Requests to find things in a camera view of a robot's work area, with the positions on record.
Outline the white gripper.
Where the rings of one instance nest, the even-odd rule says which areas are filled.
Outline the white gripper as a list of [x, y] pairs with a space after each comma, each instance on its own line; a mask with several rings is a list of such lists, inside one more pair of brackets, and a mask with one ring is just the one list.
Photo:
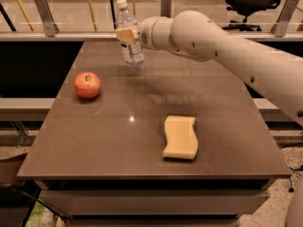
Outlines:
[[117, 28], [116, 37], [125, 44], [135, 44], [140, 41], [144, 48], [160, 50], [166, 42], [168, 33], [165, 31], [166, 17], [150, 17], [136, 28]]

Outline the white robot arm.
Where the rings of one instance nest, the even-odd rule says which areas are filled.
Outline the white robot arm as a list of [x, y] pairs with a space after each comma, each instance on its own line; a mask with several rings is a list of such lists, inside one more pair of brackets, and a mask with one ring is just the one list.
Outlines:
[[303, 123], [303, 60], [293, 54], [232, 36], [194, 10], [174, 18], [150, 17], [142, 22], [120, 12], [116, 36], [125, 44], [165, 50], [196, 61], [212, 59], [293, 121]]

